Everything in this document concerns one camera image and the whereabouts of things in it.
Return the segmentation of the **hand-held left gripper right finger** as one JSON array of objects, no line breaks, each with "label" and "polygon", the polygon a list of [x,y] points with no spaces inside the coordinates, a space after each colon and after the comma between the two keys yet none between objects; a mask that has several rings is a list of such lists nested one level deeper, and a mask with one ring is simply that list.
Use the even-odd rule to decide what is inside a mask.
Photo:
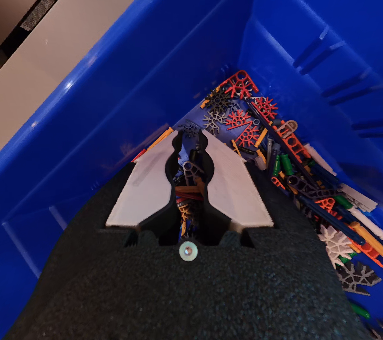
[{"label": "hand-held left gripper right finger", "polygon": [[224,234],[273,228],[274,222],[247,169],[246,160],[206,130],[199,130],[205,184],[199,229],[202,240],[218,245]]}]

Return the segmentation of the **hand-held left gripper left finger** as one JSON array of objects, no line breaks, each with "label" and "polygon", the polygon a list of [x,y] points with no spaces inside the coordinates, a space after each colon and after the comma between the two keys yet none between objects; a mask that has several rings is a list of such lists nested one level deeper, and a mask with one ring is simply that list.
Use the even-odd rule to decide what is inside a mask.
[{"label": "hand-held left gripper left finger", "polygon": [[173,131],[136,159],[131,174],[106,221],[107,228],[151,231],[160,245],[175,245],[181,215],[177,207],[174,177],[183,133]]}]

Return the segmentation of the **pile of construction toy pieces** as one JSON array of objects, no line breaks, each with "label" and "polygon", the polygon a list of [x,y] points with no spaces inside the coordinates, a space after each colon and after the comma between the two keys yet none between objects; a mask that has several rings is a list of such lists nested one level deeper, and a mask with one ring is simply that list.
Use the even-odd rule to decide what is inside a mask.
[{"label": "pile of construction toy pieces", "polygon": [[328,257],[347,293],[370,296],[382,280],[361,262],[369,258],[382,268],[382,229],[365,213],[377,204],[343,184],[309,144],[295,135],[294,120],[277,119],[273,99],[255,97],[258,88],[245,71],[220,84],[205,98],[204,129],[254,164],[295,203],[325,243]]}]

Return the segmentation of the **blue tagged plastic bin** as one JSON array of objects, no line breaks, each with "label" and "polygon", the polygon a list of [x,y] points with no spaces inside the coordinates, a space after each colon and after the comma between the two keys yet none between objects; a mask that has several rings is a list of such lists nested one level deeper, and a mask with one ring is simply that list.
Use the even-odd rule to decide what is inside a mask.
[{"label": "blue tagged plastic bin", "polygon": [[136,0],[1,152],[1,337],[63,218],[245,69],[382,222],[382,0]]}]

